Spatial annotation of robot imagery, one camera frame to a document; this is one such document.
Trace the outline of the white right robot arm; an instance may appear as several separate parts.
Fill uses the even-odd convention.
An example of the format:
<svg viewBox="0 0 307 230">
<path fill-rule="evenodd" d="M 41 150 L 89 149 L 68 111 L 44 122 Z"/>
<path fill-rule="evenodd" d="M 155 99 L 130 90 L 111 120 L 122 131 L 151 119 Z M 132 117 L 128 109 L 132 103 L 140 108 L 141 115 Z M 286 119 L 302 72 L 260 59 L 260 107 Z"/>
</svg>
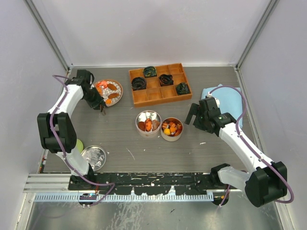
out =
<svg viewBox="0 0 307 230">
<path fill-rule="evenodd" d="M 192 123 L 197 129 L 215 134 L 239 157 L 246 172 L 236 170 L 227 163 L 215 166 L 210 172 L 210 182 L 220 189 L 230 185 L 243 191 L 255 207 L 279 201 L 289 192 L 287 168 L 274 162 L 250 141 L 229 113 L 221 113 L 217 100 L 206 97 L 192 103 L 185 124 Z"/>
</svg>

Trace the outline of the tall pink lunch tin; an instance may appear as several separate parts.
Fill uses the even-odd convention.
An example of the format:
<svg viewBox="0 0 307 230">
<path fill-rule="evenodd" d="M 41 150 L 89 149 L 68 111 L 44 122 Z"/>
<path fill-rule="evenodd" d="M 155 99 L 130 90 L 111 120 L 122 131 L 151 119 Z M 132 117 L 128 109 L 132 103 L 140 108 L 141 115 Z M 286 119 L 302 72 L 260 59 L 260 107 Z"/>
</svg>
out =
<svg viewBox="0 0 307 230">
<path fill-rule="evenodd" d="M 152 131 L 151 130 L 150 132 L 146 132 L 146 131 L 143 132 L 143 131 L 139 130 L 138 122 L 140 122 L 140 121 L 145 122 L 145 120 L 147 118 L 150 118 L 152 121 L 155 120 L 155 119 L 160 121 L 160 126 L 159 126 L 159 128 L 156 131 Z M 162 121 L 161 121 L 160 115 L 157 112 L 152 111 L 152 110 L 146 110 L 146 111 L 140 112 L 137 115 L 136 120 L 135 120 L 135 125 L 136 125 L 136 128 L 137 128 L 137 131 L 139 132 L 139 134 L 142 137 L 145 137 L 145 138 L 154 138 L 154 137 L 156 137 L 158 135 L 158 132 L 160 131 L 161 124 L 162 124 Z"/>
</svg>

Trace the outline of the red sausage piece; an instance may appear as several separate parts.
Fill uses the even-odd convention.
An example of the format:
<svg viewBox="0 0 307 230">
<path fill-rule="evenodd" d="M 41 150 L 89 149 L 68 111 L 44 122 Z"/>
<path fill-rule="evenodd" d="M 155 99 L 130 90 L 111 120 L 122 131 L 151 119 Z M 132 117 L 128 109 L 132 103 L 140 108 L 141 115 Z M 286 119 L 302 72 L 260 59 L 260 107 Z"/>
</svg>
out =
<svg viewBox="0 0 307 230">
<path fill-rule="evenodd" d="M 182 125 L 181 124 L 177 124 L 177 129 L 176 129 L 176 132 L 175 132 L 175 136 L 178 136 L 181 132 L 182 132 Z"/>
</svg>

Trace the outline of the striped bacon cube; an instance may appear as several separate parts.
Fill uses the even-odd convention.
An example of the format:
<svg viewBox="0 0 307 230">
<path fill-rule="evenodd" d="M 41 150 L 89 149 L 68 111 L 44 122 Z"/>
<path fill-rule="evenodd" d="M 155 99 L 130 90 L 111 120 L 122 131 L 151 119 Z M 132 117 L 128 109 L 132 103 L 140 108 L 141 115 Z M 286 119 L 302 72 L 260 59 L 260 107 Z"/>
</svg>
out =
<svg viewBox="0 0 307 230">
<path fill-rule="evenodd" d="M 162 128 L 163 128 L 163 129 L 168 128 L 168 123 L 167 123 L 167 122 L 164 122 L 164 123 L 162 124 Z"/>
</svg>

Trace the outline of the orange shrimp piece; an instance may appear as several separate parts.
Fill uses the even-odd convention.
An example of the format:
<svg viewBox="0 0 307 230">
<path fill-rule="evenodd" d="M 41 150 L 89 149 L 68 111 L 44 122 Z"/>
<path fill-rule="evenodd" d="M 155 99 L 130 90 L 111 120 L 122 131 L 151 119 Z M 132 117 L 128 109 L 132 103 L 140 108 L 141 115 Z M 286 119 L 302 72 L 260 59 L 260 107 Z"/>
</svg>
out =
<svg viewBox="0 0 307 230">
<path fill-rule="evenodd" d="M 147 118 L 144 124 L 145 124 L 145 131 L 150 132 L 152 130 L 152 125 L 153 125 L 152 120 L 150 118 Z"/>
</svg>

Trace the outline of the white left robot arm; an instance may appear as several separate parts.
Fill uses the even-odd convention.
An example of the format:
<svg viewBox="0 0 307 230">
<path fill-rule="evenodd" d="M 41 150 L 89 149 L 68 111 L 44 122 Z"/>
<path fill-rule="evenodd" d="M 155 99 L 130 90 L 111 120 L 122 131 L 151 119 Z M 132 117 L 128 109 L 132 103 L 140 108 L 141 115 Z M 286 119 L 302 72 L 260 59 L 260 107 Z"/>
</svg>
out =
<svg viewBox="0 0 307 230">
<path fill-rule="evenodd" d="M 85 69 L 77 70 L 76 77 L 65 78 L 63 92 L 56 104 L 46 113 L 37 116 L 40 142 L 44 149 L 60 157 L 79 178 L 79 185 L 85 190 L 94 188 L 96 178 L 87 160 L 76 147 L 77 134 L 71 115 L 80 100 L 85 100 L 90 108 L 104 112 L 106 103 L 93 84 L 94 75 Z"/>
</svg>

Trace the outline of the brown meat piece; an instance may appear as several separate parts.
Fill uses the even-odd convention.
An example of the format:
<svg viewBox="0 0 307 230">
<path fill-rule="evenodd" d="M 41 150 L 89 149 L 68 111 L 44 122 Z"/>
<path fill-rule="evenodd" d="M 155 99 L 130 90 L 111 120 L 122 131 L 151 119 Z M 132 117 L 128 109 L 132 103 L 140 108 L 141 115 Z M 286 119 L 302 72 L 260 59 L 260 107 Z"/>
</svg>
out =
<svg viewBox="0 0 307 230">
<path fill-rule="evenodd" d="M 152 131 L 156 131 L 160 126 L 160 121 L 155 119 L 152 121 L 152 125 L 153 125 Z"/>
</svg>

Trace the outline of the brown fried cutlet piece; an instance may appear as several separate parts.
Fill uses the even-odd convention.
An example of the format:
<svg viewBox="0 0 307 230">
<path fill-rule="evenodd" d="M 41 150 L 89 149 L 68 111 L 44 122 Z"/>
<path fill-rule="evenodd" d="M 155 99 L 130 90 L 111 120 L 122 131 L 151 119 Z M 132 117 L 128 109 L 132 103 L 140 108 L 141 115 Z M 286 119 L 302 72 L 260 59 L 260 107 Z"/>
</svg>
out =
<svg viewBox="0 0 307 230">
<path fill-rule="evenodd" d="M 143 121 L 138 122 L 138 128 L 141 131 L 145 131 L 145 123 Z"/>
</svg>

